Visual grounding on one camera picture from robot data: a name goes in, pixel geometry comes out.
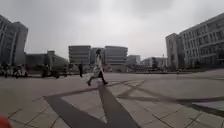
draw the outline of plaza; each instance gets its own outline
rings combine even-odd
[[[0,78],[0,115],[13,128],[223,128],[224,70]]]

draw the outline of stone pavement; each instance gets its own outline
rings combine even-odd
[[[224,76],[220,72],[110,74],[107,88],[97,87],[97,83],[83,87],[81,81],[76,90],[46,91],[45,97],[3,114],[13,128],[224,128]]]

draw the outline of sky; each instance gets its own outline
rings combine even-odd
[[[142,58],[166,56],[165,37],[224,12],[222,0],[0,0],[0,15],[29,28],[25,51],[69,45],[128,47]]]

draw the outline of person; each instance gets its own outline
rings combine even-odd
[[[82,77],[82,74],[83,74],[83,66],[82,66],[82,62],[81,62],[81,64],[79,64],[79,75],[80,75],[80,77]]]
[[[108,84],[108,82],[104,79],[103,67],[102,67],[102,57],[101,57],[100,52],[101,52],[100,49],[98,49],[96,51],[96,61],[95,61],[94,69],[93,69],[93,76],[90,77],[90,79],[87,82],[87,84],[89,86],[91,85],[91,81],[95,78],[101,78],[104,85]]]

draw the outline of office building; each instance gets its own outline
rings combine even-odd
[[[140,65],[140,55],[129,55],[126,60],[127,65]]]
[[[105,46],[106,70],[125,71],[128,48],[119,46]]]
[[[90,64],[90,45],[75,45],[69,46],[69,61],[71,64]]]
[[[171,34],[166,37],[167,66],[171,69],[184,68],[184,47],[181,36]]]
[[[124,65],[127,59],[128,48],[118,46],[105,47],[106,65]]]
[[[186,67],[214,66],[224,60],[224,13],[180,32]]]
[[[104,59],[104,48],[91,48],[91,51],[90,51],[90,64],[93,65],[95,64],[95,61],[96,61],[96,51],[100,49],[101,50],[101,57],[102,57],[102,62],[104,63],[105,62],[105,59]]]
[[[164,57],[150,57],[146,58],[141,62],[141,65],[146,67],[153,67],[153,64],[156,65],[158,68],[164,68],[167,66],[167,58]]]
[[[20,22],[11,23],[0,16],[0,63],[25,64],[24,48],[28,28]]]

